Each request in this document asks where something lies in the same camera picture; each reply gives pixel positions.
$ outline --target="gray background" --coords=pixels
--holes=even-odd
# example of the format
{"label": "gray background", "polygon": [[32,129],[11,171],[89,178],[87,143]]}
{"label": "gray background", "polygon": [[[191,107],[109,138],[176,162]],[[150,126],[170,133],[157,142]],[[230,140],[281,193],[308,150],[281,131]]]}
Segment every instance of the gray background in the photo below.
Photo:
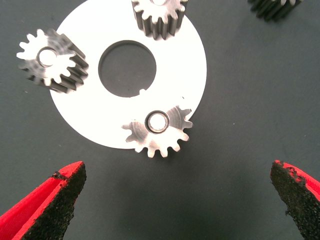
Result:
{"label": "gray background", "polygon": [[[0,215],[53,171],[83,160],[87,182],[66,240],[301,240],[269,172],[280,159],[320,179],[320,1],[275,24],[257,19],[246,0],[191,0],[207,85],[183,151],[151,160],[80,136],[17,68],[26,34],[57,29],[82,2],[0,1]],[[141,72],[139,49],[113,56],[111,76],[154,74],[152,61]]]}

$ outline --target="spur gear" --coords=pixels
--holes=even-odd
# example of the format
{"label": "spur gear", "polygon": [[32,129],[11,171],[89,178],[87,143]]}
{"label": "spur gear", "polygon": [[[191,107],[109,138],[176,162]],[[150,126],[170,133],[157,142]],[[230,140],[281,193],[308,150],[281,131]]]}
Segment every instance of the spur gear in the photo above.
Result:
{"label": "spur gear", "polygon": [[181,110],[179,106],[175,106],[141,114],[139,118],[122,126],[125,130],[131,130],[131,135],[126,141],[136,142],[135,151],[137,153],[148,148],[149,158],[153,158],[157,150],[160,151],[162,157],[166,158],[169,147],[179,152],[178,140],[185,142],[189,140],[184,129],[193,127],[193,123],[186,120],[186,116],[190,113],[190,109]]}
{"label": "spur gear", "polygon": [[258,18],[266,21],[274,21],[285,17],[292,9],[298,6],[303,0],[248,0],[252,3],[251,10],[257,11]]}
{"label": "spur gear", "polygon": [[29,80],[63,93],[84,84],[83,77],[88,75],[85,55],[64,34],[38,29],[36,37],[28,34],[27,39],[29,43],[20,43],[24,52],[16,56],[24,60],[19,68],[27,72]]}
{"label": "spur gear", "polygon": [[139,29],[146,36],[166,39],[181,27],[188,0],[131,0]]}

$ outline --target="red plastic finger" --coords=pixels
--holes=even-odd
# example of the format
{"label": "red plastic finger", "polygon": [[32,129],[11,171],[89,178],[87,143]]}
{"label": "red plastic finger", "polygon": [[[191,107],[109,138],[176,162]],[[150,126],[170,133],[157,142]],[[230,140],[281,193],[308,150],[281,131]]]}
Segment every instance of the red plastic finger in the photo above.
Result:
{"label": "red plastic finger", "polygon": [[302,236],[320,240],[320,182],[279,160],[272,165],[271,180]]}
{"label": "red plastic finger", "polygon": [[0,217],[0,240],[61,240],[85,181],[82,161],[55,172]]}

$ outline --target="white disc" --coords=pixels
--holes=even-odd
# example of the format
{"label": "white disc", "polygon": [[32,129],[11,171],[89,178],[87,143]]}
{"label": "white disc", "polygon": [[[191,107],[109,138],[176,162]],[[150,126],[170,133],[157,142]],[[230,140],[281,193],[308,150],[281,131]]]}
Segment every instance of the white disc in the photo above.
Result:
{"label": "white disc", "polygon": [[[207,61],[197,30],[187,17],[175,37],[155,41],[138,29],[130,0],[88,0],[63,21],[57,32],[65,34],[89,64],[88,77],[76,91],[51,91],[62,117],[85,138],[111,148],[135,148],[134,143],[126,142],[130,133],[122,125],[134,118],[141,107],[139,102],[152,105],[153,96],[164,100],[184,98],[183,106],[192,110],[188,119],[197,109],[205,90]],[[125,41],[144,45],[155,58],[156,74],[146,94],[119,97],[100,80],[102,55]]]}

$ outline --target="center hole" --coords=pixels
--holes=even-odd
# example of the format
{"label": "center hole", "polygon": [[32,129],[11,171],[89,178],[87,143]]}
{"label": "center hole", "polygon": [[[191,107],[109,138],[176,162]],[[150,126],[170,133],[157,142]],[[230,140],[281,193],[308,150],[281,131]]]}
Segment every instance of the center hole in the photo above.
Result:
{"label": "center hole", "polygon": [[168,125],[169,119],[162,111],[154,111],[146,118],[147,128],[155,134],[163,133],[167,129]]}
{"label": "center hole", "polygon": [[135,41],[117,42],[102,55],[99,76],[103,86],[119,97],[131,98],[148,89],[156,76],[156,61],[150,51]]}
{"label": "center hole", "polygon": [[40,51],[38,56],[39,63],[45,68],[51,67],[53,64],[55,64],[56,60],[57,60],[57,55],[51,49],[44,49]]}
{"label": "center hole", "polygon": [[158,5],[158,6],[162,6],[164,5],[167,0],[150,0],[153,4]]}

